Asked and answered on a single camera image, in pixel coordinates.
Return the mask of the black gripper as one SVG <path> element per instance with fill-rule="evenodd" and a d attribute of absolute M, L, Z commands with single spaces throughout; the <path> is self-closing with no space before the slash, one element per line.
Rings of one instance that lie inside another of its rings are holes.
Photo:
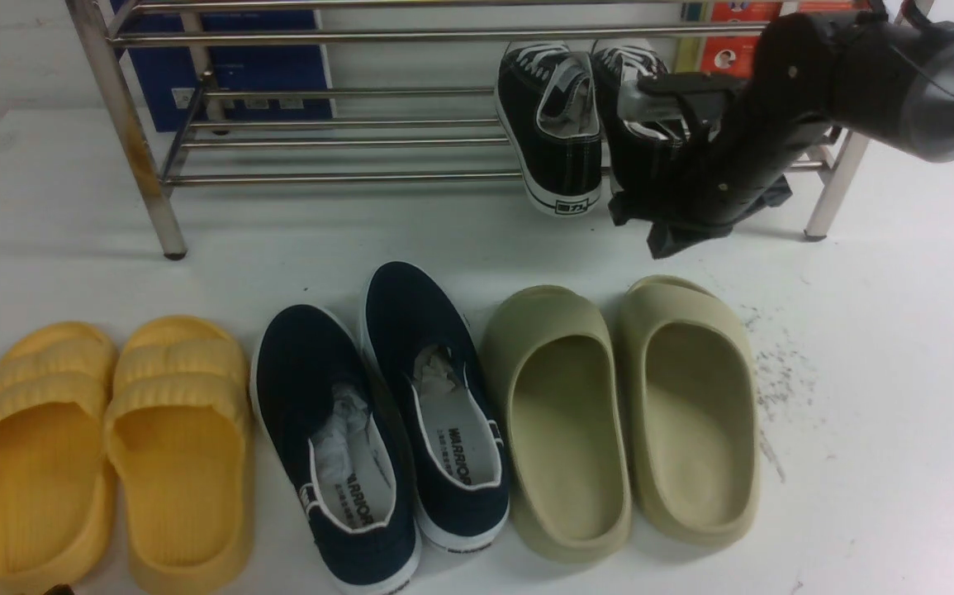
<path fill-rule="evenodd" d="M 635 91 L 635 80 L 621 86 L 619 116 L 635 123 L 651 121 L 647 95 Z M 831 125 L 827 108 L 819 121 L 778 116 L 759 126 L 744 117 L 738 124 L 718 123 L 699 131 L 652 182 L 612 193 L 608 208 L 613 226 L 632 220 L 652 223 L 647 245 L 654 259 L 670 259 L 719 240 L 725 227 L 736 225 Z"/>

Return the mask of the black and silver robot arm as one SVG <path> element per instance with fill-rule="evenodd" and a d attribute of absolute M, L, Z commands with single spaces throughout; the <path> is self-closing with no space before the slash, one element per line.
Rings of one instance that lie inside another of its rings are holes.
<path fill-rule="evenodd" d="M 834 127 L 929 163 L 954 161 L 954 22 L 912 1 L 851 12 L 794 12 L 765 27 L 748 79 L 719 73 L 642 75 L 621 84 L 627 123 L 681 117 L 691 138 L 649 180 L 625 180 L 614 225 L 651 225 L 654 259 L 733 233 L 786 199 L 786 170 Z"/>

